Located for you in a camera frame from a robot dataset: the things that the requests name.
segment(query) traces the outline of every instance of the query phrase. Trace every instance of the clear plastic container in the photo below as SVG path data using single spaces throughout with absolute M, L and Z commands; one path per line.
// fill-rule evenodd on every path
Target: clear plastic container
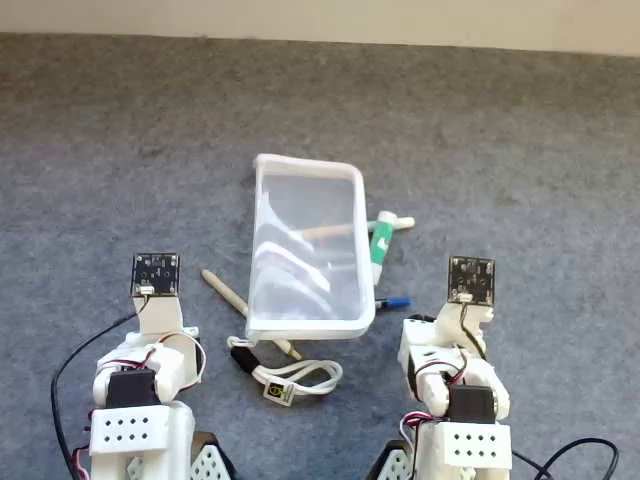
M 374 315 L 360 171 L 259 155 L 247 338 L 352 338 Z

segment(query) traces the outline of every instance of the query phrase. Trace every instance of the label tag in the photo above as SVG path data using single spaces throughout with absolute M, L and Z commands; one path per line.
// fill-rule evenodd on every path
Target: label tag
M 285 407 L 290 407 L 293 402 L 293 383 L 278 380 L 277 382 L 267 382 L 264 386 L 264 398 L 272 402 L 279 403 Z

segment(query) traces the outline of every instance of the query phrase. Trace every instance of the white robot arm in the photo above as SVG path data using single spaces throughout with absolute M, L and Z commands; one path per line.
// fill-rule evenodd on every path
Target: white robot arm
M 88 448 L 91 473 L 80 467 L 76 451 L 75 478 L 233 477 L 233 466 L 215 437 L 196 433 L 191 409 L 175 400 L 180 391 L 200 383 L 206 365 L 198 328 L 183 325 L 178 280 L 177 254 L 134 257 L 132 297 L 140 330 L 129 332 L 97 362 Z
M 426 411 L 403 418 L 401 429 L 414 429 L 408 450 L 379 459 L 369 479 L 398 471 L 400 480 L 509 479 L 510 429 L 498 423 L 509 394 L 485 359 L 480 330 L 493 319 L 493 277 L 493 260 L 452 257 L 438 316 L 404 320 L 398 361 Z

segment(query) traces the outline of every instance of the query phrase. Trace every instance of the gray carpet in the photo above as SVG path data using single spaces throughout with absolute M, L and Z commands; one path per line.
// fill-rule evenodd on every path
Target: gray carpet
M 640 61 L 456 48 L 206 39 L 0 36 L 0 477 L 64 479 L 48 402 L 54 365 L 131 309 L 131 255 L 183 255 L 186 323 L 209 352 L 187 392 L 243 478 L 358 479 L 410 400 L 395 354 L 402 313 L 360 339 L 299 343 L 342 363 L 330 396 L 285 409 L 230 360 L 246 295 L 259 152 L 362 170 L 370 217 L 414 215 L 379 294 L 445 298 L 450 254 L 497 259 L 489 355 L 512 395 L 514 447 L 542 461 L 579 436 L 638 447 Z M 82 444 L 94 362 L 61 385 Z M 286 362 L 269 344 L 260 355 Z M 601 477 L 585 447 L 556 479 Z M 532 478 L 517 463 L 513 478 Z

